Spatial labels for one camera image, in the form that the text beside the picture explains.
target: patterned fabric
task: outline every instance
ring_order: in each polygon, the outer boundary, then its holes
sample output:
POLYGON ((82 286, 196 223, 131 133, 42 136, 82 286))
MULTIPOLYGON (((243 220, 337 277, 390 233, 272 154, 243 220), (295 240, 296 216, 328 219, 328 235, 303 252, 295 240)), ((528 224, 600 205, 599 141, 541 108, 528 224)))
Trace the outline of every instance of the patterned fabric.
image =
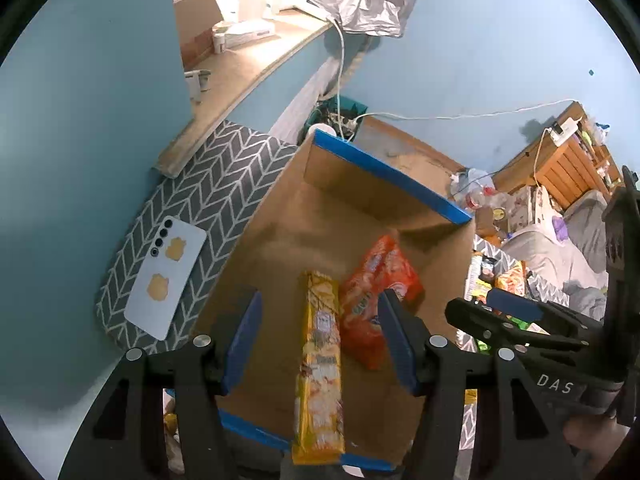
POLYGON ((143 205, 98 295, 96 314, 123 349, 148 353, 182 345, 236 241, 260 200, 296 151, 275 137, 224 121, 176 179, 165 178, 143 205), (127 297, 159 221, 174 216, 207 232, 167 339, 158 341, 124 319, 127 297))
MULTIPOLYGON (((474 237, 474 250, 498 260, 496 263, 497 269, 499 269, 498 273, 505 272, 516 264, 515 258, 512 258, 479 236, 474 237)), ((555 285, 542 278, 542 276, 532 272, 532 275, 527 278, 527 282, 529 283, 534 299, 538 301, 555 301, 564 306, 569 306, 569 297, 555 285)), ((462 332, 462 330, 458 330, 456 342, 463 350, 468 352, 478 351, 474 339, 469 334, 462 332)), ((460 434, 460 449, 471 449, 474 446, 475 439, 476 405, 469 404, 465 406, 462 434, 460 434)))

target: blue gripper pad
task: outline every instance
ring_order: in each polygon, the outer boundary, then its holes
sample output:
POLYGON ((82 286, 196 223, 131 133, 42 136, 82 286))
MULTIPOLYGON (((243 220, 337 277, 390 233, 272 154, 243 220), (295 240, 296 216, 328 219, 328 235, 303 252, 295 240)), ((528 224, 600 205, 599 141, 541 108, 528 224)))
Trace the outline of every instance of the blue gripper pad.
POLYGON ((242 315, 236 334, 226 352, 225 373, 221 382, 225 394, 228 394, 240 382, 261 322, 262 295, 256 290, 242 315))
POLYGON ((511 294, 501 288, 492 288, 487 293, 486 304, 495 310, 500 310, 500 312, 517 317, 527 323, 540 321, 543 315, 535 301, 511 294))
POLYGON ((378 296, 378 320, 382 327, 382 333, 385 336, 386 345, 389 348, 389 353, 394 362, 396 375, 398 376, 400 384, 409 390, 409 393, 416 396, 420 393, 420 383, 416 376, 416 363, 417 360, 423 358, 424 355, 416 355, 415 349, 404 331, 401 319, 404 320, 404 323, 416 320, 422 325, 424 331, 427 332, 421 319, 415 318, 405 312, 394 291, 386 290, 382 292, 378 296))

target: yellow sticker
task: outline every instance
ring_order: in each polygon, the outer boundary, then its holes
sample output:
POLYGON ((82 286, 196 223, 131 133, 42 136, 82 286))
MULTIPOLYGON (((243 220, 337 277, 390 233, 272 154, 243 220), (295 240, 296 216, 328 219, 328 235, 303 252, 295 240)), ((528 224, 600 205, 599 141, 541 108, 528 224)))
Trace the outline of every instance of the yellow sticker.
POLYGON ((178 262, 184 254, 184 247, 186 245, 186 240, 183 240, 182 238, 172 238, 164 254, 167 258, 172 259, 174 262, 178 262))
POLYGON ((146 288, 146 293, 152 300, 164 301, 169 294, 169 278, 162 274, 154 274, 146 288))

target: blue wall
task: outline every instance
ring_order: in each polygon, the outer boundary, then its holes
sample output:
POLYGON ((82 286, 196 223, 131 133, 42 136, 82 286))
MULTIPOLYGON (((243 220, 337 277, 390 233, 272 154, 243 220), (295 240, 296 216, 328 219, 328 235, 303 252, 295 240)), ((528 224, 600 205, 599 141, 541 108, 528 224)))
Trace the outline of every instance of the blue wall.
MULTIPOLYGON (((345 67, 356 55, 363 41, 363 34, 344 35, 345 67)), ((295 53, 260 83, 229 114, 228 119, 267 133, 306 82, 330 56, 340 57, 340 38, 333 27, 295 53)))
POLYGON ((0 413, 52 479, 120 357, 94 296, 191 115, 172 0, 49 0, 0 96, 0 413))
MULTIPOLYGON (((607 144, 617 164, 640 170, 640 75, 588 0, 417 0, 404 38, 383 38, 343 93, 370 112, 406 116, 579 100, 611 124, 607 144)), ((457 121, 383 120, 466 166, 492 171, 567 105, 457 121)))

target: yellow snack bar package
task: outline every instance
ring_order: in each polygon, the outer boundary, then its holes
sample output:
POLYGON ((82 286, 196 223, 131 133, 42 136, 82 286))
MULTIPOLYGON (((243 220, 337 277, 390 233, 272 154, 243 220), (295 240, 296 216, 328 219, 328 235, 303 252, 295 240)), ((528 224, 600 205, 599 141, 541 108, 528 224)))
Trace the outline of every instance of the yellow snack bar package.
POLYGON ((478 402, 478 390, 465 390, 465 406, 478 402))
POLYGON ((478 298, 478 300, 486 304, 486 295, 491 289, 492 289, 491 285, 489 285, 486 282, 483 282, 480 278, 476 278, 471 288, 471 296, 473 298, 478 298))
POLYGON ((297 465, 338 463, 344 453, 338 317, 337 282, 308 272, 291 447, 297 465))

